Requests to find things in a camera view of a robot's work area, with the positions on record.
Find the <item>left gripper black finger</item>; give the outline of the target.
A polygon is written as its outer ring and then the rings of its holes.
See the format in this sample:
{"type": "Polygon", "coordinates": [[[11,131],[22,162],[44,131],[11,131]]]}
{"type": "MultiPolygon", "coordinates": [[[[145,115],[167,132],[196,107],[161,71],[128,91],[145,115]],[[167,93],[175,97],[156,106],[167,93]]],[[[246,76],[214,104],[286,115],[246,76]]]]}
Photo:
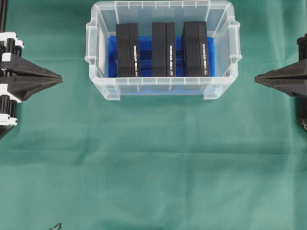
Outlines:
{"type": "Polygon", "coordinates": [[[38,76],[62,79],[62,76],[46,68],[40,67],[21,57],[5,58],[1,62],[1,68],[22,76],[38,76]]]}
{"type": "Polygon", "coordinates": [[[48,77],[7,77],[8,92],[21,101],[32,95],[62,83],[62,79],[48,77]]]}

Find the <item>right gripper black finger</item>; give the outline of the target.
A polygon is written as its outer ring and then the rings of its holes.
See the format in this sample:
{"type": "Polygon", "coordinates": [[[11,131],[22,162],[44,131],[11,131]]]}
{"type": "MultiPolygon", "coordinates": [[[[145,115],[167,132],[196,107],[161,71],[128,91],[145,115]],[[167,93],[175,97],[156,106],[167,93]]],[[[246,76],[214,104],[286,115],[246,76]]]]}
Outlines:
{"type": "Polygon", "coordinates": [[[274,88],[284,92],[292,97],[307,95],[307,81],[304,79],[270,79],[270,80],[255,80],[255,82],[264,86],[274,88]]]}
{"type": "Polygon", "coordinates": [[[276,70],[270,70],[255,77],[255,80],[300,79],[307,76],[307,60],[303,59],[276,70]]]}

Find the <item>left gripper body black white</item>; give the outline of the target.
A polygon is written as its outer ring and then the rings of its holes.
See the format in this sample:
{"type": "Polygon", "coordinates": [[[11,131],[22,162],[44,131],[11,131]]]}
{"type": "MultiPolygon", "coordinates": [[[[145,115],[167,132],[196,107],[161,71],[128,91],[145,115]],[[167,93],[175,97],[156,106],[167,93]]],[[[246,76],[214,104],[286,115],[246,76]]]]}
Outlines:
{"type": "MultiPolygon", "coordinates": [[[[0,63],[10,62],[13,55],[21,56],[24,43],[18,39],[15,32],[4,32],[0,34],[0,63]]],[[[18,124],[16,118],[17,104],[21,102],[17,96],[9,92],[12,86],[12,71],[4,66],[0,67],[0,125],[2,127],[14,127],[18,124]]]]}

